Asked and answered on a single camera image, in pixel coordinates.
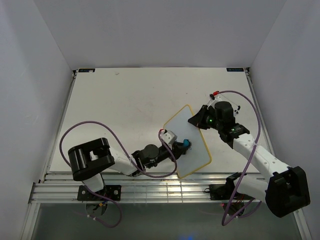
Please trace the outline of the blue whiteboard eraser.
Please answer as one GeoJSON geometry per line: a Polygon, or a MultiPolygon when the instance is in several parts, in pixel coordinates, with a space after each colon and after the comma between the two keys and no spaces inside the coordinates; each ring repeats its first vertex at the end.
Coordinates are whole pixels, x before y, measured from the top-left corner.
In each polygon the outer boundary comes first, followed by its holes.
{"type": "Polygon", "coordinates": [[[188,139],[183,140],[183,145],[184,148],[189,148],[191,146],[191,142],[188,139]]]}

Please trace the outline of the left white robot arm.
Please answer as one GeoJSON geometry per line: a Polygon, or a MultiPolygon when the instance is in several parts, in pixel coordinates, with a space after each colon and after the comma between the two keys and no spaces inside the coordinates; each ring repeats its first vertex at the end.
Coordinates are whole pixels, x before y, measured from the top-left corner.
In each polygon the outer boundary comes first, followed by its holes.
{"type": "Polygon", "coordinates": [[[98,138],[68,150],[69,162],[73,180],[82,182],[88,187],[88,193],[100,200],[106,195],[106,187],[101,172],[106,169],[114,170],[129,177],[141,175],[141,171],[157,167],[164,160],[177,160],[185,155],[192,143],[188,139],[178,142],[174,137],[171,141],[156,146],[148,144],[142,150],[126,154],[110,147],[106,138],[98,138]]]}

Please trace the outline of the yellow framed small whiteboard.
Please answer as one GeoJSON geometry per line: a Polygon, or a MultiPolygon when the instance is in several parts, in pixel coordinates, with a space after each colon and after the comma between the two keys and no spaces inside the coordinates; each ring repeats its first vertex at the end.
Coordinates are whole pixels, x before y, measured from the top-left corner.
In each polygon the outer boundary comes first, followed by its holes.
{"type": "Polygon", "coordinates": [[[212,162],[212,155],[200,129],[188,122],[194,116],[190,105],[186,104],[175,113],[163,128],[173,132],[177,139],[187,147],[186,153],[177,159],[177,176],[183,179],[212,162]]]}

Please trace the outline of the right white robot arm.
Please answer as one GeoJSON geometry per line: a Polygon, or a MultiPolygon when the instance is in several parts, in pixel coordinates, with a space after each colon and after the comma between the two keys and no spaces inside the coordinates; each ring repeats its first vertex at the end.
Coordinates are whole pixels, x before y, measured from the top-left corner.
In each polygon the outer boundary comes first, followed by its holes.
{"type": "Polygon", "coordinates": [[[215,197],[237,199],[246,195],[265,203],[279,218],[311,203],[305,171],[299,166],[287,165],[258,145],[250,131],[236,122],[229,102],[203,105],[188,123],[199,129],[216,130],[224,143],[246,158],[264,177],[257,180],[236,172],[226,179],[225,185],[212,190],[215,197]]]}

